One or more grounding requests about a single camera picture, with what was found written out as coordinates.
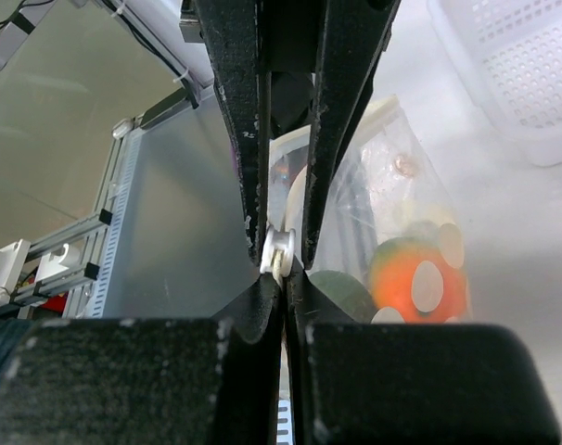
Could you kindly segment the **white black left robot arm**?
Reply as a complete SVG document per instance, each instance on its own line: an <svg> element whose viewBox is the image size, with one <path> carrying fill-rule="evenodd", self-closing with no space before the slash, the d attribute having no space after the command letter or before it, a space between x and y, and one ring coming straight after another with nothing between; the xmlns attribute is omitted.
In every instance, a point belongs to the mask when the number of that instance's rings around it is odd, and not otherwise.
<svg viewBox="0 0 562 445"><path fill-rule="evenodd" d="M211 87L231 142L249 256L263 250L269 143L308 127L301 258L311 268L331 183L373 93L396 1L107 1L180 79Z"/></svg>

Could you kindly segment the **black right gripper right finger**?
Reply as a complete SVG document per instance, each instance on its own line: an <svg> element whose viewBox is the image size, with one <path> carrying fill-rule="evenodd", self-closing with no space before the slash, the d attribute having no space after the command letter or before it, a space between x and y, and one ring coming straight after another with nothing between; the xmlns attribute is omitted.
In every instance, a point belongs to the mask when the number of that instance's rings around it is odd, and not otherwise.
<svg viewBox="0 0 562 445"><path fill-rule="evenodd" d="M299 444L558 444L528 348L496 324L361 324L294 268L286 281Z"/></svg>

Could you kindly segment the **green toy lime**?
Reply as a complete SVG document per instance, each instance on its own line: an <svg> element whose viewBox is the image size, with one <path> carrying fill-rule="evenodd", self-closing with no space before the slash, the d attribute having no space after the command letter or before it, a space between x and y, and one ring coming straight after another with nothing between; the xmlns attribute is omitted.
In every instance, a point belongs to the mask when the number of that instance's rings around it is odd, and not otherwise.
<svg viewBox="0 0 562 445"><path fill-rule="evenodd" d="M377 306L369 291L350 274L326 270L312 273L309 278L353 320L369 324L376 315Z"/></svg>

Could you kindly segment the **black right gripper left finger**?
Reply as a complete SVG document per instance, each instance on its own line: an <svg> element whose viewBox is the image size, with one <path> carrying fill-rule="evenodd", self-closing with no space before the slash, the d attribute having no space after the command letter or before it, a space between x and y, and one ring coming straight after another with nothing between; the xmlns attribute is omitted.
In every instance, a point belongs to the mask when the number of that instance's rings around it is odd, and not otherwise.
<svg viewBox="0 0 562 445"><path fill-rule="evenodd" d="M281 290L208 318L48 320L0 379L0 444L272 444Z"/></svg>

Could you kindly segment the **orange green toy mango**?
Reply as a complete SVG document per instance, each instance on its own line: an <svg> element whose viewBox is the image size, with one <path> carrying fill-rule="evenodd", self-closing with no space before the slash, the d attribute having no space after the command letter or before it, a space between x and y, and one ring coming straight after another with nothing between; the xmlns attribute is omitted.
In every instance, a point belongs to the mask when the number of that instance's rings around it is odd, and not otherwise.
<svg viewBox="0 0 562 445"><path fill-rule="evenodd" d="M467 315L465 271L418 238L396 237L376 247L368 289L378 309L393 309L406 323L440 324Z"/></svg>

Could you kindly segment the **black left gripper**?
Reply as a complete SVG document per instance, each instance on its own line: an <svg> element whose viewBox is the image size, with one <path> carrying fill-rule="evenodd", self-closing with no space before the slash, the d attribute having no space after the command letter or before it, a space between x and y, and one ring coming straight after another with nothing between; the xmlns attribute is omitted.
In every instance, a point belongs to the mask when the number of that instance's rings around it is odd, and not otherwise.
<svg viewBox="0 0 562 445"><path fill-rule="evenodd" d="M301 260L306 270L313 266L329 189L373 93L377 63L390 41L400 4L195 3L236 158L254 264L261 261L266 237L269 134L312 124Z"/></svg>

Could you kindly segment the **clear zip top bag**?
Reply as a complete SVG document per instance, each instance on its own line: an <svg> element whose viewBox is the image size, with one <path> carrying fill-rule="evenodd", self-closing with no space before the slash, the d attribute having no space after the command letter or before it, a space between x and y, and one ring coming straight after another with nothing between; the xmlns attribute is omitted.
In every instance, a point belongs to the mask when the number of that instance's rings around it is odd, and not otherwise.
<svg viewBox="0 0 562 445"><path fill-rule="evenodd" d="M338 166L308 278L318 271L344 272L369 291L375 249L396 237L428 242L466 273L465 244L452 201L398 98L389 96L367 106ZM445 323L470 320L468 278L467 285L467 315ZM372 323L406 322L393 309L377 309Z"/></svg>

